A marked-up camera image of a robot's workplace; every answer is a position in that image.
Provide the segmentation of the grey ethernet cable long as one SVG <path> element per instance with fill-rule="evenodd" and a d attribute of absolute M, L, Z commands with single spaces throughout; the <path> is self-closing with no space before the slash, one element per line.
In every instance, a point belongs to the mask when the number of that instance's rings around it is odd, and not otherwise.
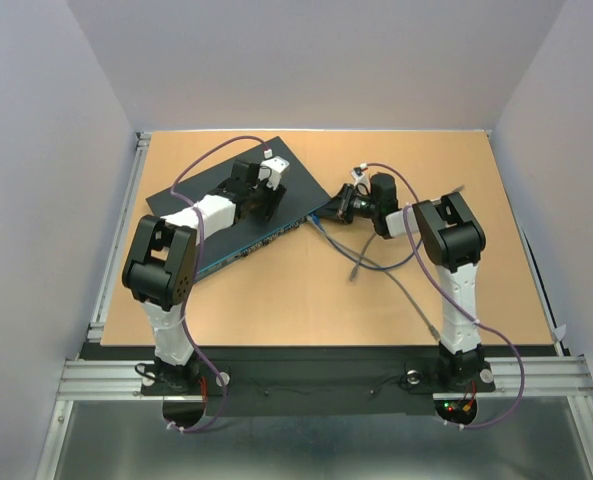
<path fill-rule="evenodd" d="M 464 184 L 463 184 L 463 185 L 460 185 L 460 186 L 456 187 L 456 188 L 455 188 L 455 189 L 452 191 L 452 193 L 453 193 L 453 192 L 462 192 L 462 191 L 464 190 L 464 188 L 465 188 L 465 185 L 464 185 Z M 359 271 L 359 269 L 360 269 L 360 266 L 361 266 L 360 264 L 361 264 L 361 263 L 362 263 L 362 261 L 365 259 L 365 256 L 366 256 L 367 249 L 369 248 L 370 244 L 372 243 L 372 241 L 374 240 L 374 238 L 375 238 L 375 237 L 376 237 L 376 233 L 373 233 L 373 234 L 372 234 L 372 235 L 371 235 L 371 236 L 370 236 L 370 237 L 367 239 L 366 243 L 365 243 L 365 244 L 364 244 L 364 246 L 362 247 L 362 249 L 361 249 L 361 251 L 360 251 L 359 255 L 358 255 L 358 256 L 357 256 L 357 258 L 356 258 L 356 262 L 355 262 L 354 266 L 352 267 L 352 270 L 350 271 L 350 274 L 349 274 L 349 281 L 350 281 L 350 282 L 353 282 L 353 281 L 355 281 L 355 279 L 356 279 L 356 277 L 357 277 L 357 274 L 358 274 L 358 271 Z"/>

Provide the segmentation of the grey ethernet cable short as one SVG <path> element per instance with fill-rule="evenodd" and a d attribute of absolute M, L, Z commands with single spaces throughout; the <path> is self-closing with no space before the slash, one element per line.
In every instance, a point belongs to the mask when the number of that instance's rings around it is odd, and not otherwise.
<path fill-rule="evenodd" d="M 393 273 L 391 273 L 385 267 L 382 267 L 381 265 L 377 264 L 376 262 L 374 262 L 371 259 L 368 259 L 366 257 L 362 257 L 360 261 L 355 262 L 354 270 L 357 271 L 359 266 L 362 266 L 363 268 L 367 268 L 367 264 L 370 265 L 372 270 L 384 273 L 389 279 L 391 279 L 395 283 L 395 285 L 407 297 L 407 299 L 411 303 L 412 307 L 419 314 L 421 320 L 424 322 L 425 326 L 427 327 L 427 329 L 428 329 L 429 333 L 431 334 L 431 336 L 433 337 L 433 339 L 438 341 L 440 339 L 440 335 L 439 335 L 437 328 L 429 320 L 429 318 L 427 317 L 427 315 L 425 314 L 423 309 L 420 307 L 420 305 L 417 303 L 417 301 L 415 300 L 413 295 L 408 291 L 408 289 L 403 285 L 403 283 L 394 276 Z"/>

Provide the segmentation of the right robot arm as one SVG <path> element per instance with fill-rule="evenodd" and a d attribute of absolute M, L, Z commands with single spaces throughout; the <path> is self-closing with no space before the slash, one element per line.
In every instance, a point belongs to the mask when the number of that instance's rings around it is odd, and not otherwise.
<path fill-rule="evenodd" d="M 442 297 L 437 381 L 448 390 L 473 381 L 485 368 L 475 295 L 486 237 L 461 193 L 453 191 L 437 200 L 401 207 L 394 177 L 378 173 L 369 180 L 344 184 L 315 216 L 346 225 L 357 217 L 368 219 L 374 233 L 384 239 L 419 237 L 412 255 L 419 258 L 419 249 L 425 249 L 436 268 L 434 286 Z"/>

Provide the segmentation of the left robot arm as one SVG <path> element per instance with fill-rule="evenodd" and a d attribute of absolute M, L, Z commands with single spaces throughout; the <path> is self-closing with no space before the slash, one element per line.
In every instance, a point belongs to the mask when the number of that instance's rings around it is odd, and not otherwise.
<path fill-rule="evenodd" d="M 154 366 L 137 369 L 143 378 L 178 394 L 197 386 L 198 353 L 186 332 L 185 313 L 204 242 L 249 215 L 271 219 L 286 193 L 282 180 L 289 167 L 278 156 L 260 163 L 237 160 L 230 176 L 198 202 L 174 191 L 187 203 L 184 209 L 139 220 L 122 284 L 143 307 L 154 336 Z"/>

